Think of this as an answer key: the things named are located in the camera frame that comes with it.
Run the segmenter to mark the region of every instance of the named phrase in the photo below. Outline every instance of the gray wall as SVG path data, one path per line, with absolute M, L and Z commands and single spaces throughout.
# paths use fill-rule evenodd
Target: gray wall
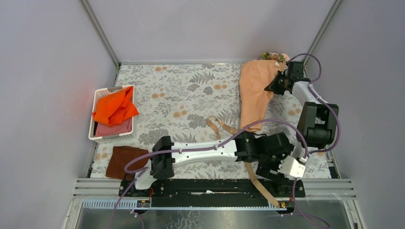
M 60 228 L 114 66 L 78 0 L 0 3 L 0 228 Z
M 341 109 L 337 160 L 371 229 L 403 227 L 404 10 L 402 0 L 344 1 L 315 51 L 315 87 Z
M 122 62 L 306 52 L 333 0 L 90 0 Z

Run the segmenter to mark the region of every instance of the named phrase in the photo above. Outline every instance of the gray floor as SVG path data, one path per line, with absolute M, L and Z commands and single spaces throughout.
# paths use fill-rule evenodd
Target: gray floor
M 304 213 L 326 220 L 333 229 L 350 228 L 344 206 L 335 201 L 300 201 Z M 79 229 L 107 229 L 111 209 L 83 209 Z M 129 210 L 117 210 L 113 229 L 140 229 Z M 150 210 L 142 214 L 146 229 L 316 229 L 301 216 L 280 217 L 273 211 Z

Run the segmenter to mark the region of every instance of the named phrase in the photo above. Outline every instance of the robotic arm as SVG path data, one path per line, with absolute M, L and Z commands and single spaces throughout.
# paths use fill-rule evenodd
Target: robotic arm
M 326 145 L 331 144 L 335 138 L 336 120 L 331 112 L 318 102 L 308 90 L 309 80 L 304 78 L 303 68 L 303 62 L 289 62 L 288 69 L 278 72 L 273 82 L 264 90 L 281 95 L 288 90 L 297 97 L 303 107 L 297 129 L 303 134 L 308 147 L 323 149 Z M 337 105 L 328 105 L 336 114 L 338 113 Z M 321 124 L 316 123 L 317 118 L 321 120 Z M 222 147 L 209 151 L 198 150 L 208 146 L 217 146 L 224 140 L 203 143 L 173 143 L 170 136 L 162 137 L 153 147 L 153 151 L 178 149 L 180 152 L 151 157 L 146 165 L 148 169 L 138 176 L 135 188 L 137 190 L 149 189 L 157 179 L 173 177 L 174 169 L 179 166 L 209 160 L 259 161 L 256 174 L 273 180 L 275 177 L 280 178 L 274 173 L 284 174 L 288 178 L 302 178 L 304 175 L 305 163 L 308 158 L 291 156 L 294 146 L 284 133 L 256 138 L 255 134 L 244 131 Z M 184 149 L 195 149 L 195 151 L 182 152 Z

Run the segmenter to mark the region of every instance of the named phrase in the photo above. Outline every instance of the pink cloth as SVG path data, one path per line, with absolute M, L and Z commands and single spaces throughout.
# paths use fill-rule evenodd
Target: pink cloth
M 101 123 L 98 123 L 97 129 L 96 129 L 96 134 L 94 135 L 94 137 L 117 135 L 117 134 L 122 134 L 122 133 L 126 133 L 126 132 L 131 132 L 131 130 L 132 130 L 132 118 L 124 120 L 122 122 L 122 124 L 115 125 L 113 127 L 109 127 L 109 126 L 103 125 Z

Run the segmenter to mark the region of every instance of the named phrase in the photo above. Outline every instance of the brown cloth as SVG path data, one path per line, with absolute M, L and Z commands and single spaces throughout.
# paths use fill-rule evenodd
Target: brown cloth
M 111 160 L 108 163 L 106 177 L 115 178 L 123 180 L 125 176 L 124 167 L 128 164 L 128 162 L 132 161 L 133 159 L 148 154 L 146 149 L 139 149 L 130 146 L 115 146 L 113 147 L 113 155 L 111 156 Z M 132 164 L 128 169 L 140 169 L 143 168 L 146 163 L 148 162 L 148 157 L 135 162 Z M 125 180 L 131 180 L 132 176 L 127 175 Z
M 239 88 L 241 95 L 241 128 L 246 125 L 262 120 L 265 117 L 267 104 L 273 98 L 273 92 L 264 90 L 276 77 L 278 71 L 283 71 L 285 62 L 277 60 L 249 61 L 242 65 Z M 248 131 L 258 131 L 262 129 L 259 123 Z

